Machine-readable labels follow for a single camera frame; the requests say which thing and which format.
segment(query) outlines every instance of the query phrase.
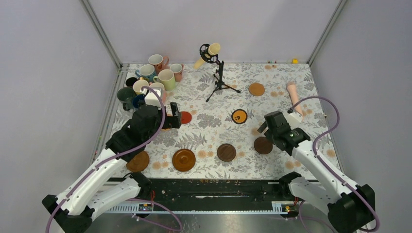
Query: dark green mug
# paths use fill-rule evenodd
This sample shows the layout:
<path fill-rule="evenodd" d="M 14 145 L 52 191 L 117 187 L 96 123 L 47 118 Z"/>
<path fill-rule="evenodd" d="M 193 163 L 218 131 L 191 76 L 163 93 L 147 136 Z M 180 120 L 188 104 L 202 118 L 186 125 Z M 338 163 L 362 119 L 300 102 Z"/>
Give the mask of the dark green mug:
<path fill-rule="evenodd" d="M 117 99 L 123 104 L 123 110 L 133 109 L 133 99 L 136 93 L 131 87 L 124 87 L 117 92 Z"/>

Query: coaster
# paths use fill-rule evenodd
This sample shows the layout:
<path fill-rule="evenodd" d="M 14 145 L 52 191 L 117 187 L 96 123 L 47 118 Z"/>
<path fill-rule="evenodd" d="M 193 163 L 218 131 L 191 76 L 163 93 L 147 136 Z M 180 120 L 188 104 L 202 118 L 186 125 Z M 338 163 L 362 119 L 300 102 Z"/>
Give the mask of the coaster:
<path fill-rule="evenodd" d="M 230 162 L 236 157 L 236 149 L 230 144 L 221 144 L 218 148 L 218 158 L 224 162 Z"/>
<path fill-rule="evenodd" d="M 273 144 L 266 137 L 258 137 L 253 143 L 253 147 L 259 154 L 269 154 L 273 150 Z"/>
<path fill-rule="evenodd" d="M 196 156 L 191 150 L 180 149 L 176 151 L 172 158 L 172 164 L 178 171 L 189 171 L 196 163 Z"/>
<path fill-rule="evenodd" d="M 246 111 L 244 111 L 243 109 L 235 110 L 232 113 L 232 120 L 233 120 L 233 122 L 235 122 L 236 124 L 239 124 L 239 125 L 245 123 L 246 120 L 247 120 Z"/>
<path fill-rule="evenodd" d="M 180 118 L 180 122 L 182 124 L 188 124 L 189 122 L 192 121 L 192 114 L 188 112 L 180 112 L 182 114 L 182 117 Z"/>
<path fill-rule="evenodd" d="M 254 96 L 261 96 L 265 93 L 265 87 L 260 83 L 252 83 L 249 86 L 249 92 Z"/>
<path fill-rule="evenodd" d="M 142 151 L 126 164 L 126 168 L 131 172 L 143 171 L 147 168 L 149 162 L 149 155 L 147 152 Z"/>

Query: black tripod stand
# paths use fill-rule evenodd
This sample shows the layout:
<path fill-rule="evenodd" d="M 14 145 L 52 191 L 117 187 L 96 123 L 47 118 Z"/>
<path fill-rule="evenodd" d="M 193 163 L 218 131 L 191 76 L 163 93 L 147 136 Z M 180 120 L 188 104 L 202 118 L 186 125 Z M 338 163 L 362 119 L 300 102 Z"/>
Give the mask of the black tripod stand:
<path fill-rule="evenodd" d="M 213 90 L 212 94 L 210 94 L 209 98 L 206 99 L 206 102 L 209 102 L 209 100 L 212 97 L 213 93 L 215 93 L 216 91 L 219 91 L 219 90 L 232 89 L 232 90 L 236 91 L 237 93 L 240 93 L 239 90 L 236 90 L 233 87 L 228 86 L 223 82 L 224 61 L 220 62 L 219 57 L 218 57 L 217 54 L 216 55 L 210 55 L 207 51 L 208 48 L 209 48 L 209 44 L 203 44 L 199 49 L 200 56 L 207 63 L 211 63 L 211 64 L 216 63 L 219 66 L 219 70 L 216 70 L 215 73 L 213 74 L 213 76 L 216 79 L 216 81 L 215 81 L 216 88 Z"/>

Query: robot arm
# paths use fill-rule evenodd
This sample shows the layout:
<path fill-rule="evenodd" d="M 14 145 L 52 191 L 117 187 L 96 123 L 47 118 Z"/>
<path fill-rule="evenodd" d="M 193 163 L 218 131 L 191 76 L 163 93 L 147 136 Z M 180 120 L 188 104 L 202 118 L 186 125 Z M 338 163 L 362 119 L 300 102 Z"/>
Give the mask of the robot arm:
<path fill-rule="evenodd" d="M 171 103 L 172 116 L 165 117 L 163 129 L 180 128 L 181 114 L 177 104 Z M 146 198 L 149 195 L 151 182 L 140 172 L 130 175 L 120 184 L 101 193 L 96 192 L 119 168 L 130 162 L 134 156 L 142 152 L 142 147 L 132 153 L 116 159 L 106 159 L 121 152 L 133 149 L 147 141 L 160 127 L 162 110 L 155 105 L 142 105 L 133 113 L 123 127 L 115 132 L 107 141 L 106 148 L 101 152 L 93 164 L 65 191 L 54 195 L 47 195 L 42 204 L 49 213 L 52 213 L 66 199 L 66 202 L 57 211 L 54 219 L 66 233 L 82 233 L 100 214 L 111 207 L 136 196 Z M 73 187 L 81 185 L 67 199 Z"/>
<path fill-rule="evenodd" d="M 375 193 L 367 184 L 359 186 L 355 181 L 345 176 L 322 154 L 315 155 L 310 137 L 300 128 L 291 128 L 301 120 L 300 114 L 290 114 L 275 111 L 265 115 L 265 122 L 258 129 L 264 133 L 279 149 L 301 162 L 322 184 L 323 187 L 312 184 L 296 172 L 291 172 L 279 179 L 284 196 L 295 196 L 306 200 L 324 212 L 339 233 L 351 233 L 374 219 L 372 213 L 353 193 L 345 183 L 356 188 L 356 191 L 375 209 Z M 345 183 L 342 184 L 318 157 L 337 173 Z"/>

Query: brown plate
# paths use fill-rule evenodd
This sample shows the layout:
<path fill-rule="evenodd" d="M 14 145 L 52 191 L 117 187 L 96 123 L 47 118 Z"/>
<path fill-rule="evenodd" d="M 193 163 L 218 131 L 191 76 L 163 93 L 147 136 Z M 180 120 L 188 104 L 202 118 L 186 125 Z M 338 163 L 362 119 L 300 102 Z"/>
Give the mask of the brown plate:
<path fill-rule="evenodd" d="M 173 155 L 172 163 L 178 171 L 189 171 L 196 163 L 196 156 L 191 150 L 180 149 Z"/>
<path fill-rule="evenodd" d="M 253 147 L 259 154 L 269 154 L 272 152 L 273 144 L 266 137 L 258 137 L 253 143 Z"/>
<path fill-rule="evenodd" d="M 230 144 L 221 144 L 218 148 L 218 158 L 224 162 L 230 162 L 236 157 L 236 149 Z"/>
<path fill-rule="evenodd" d="M 261 96 L 265 93 L 265 87 L 260 83 L 252 83 L 249 86 L 249 92 L 254 96 Z"/>
<path fill-rule="evenodd" d="M 149 161 L 150 159 L 147 152 L 142 151 L 126 164 L 126 168 L 131 172 L 143 171 L 147 168 L 147 165 L 149 165 Z"/>

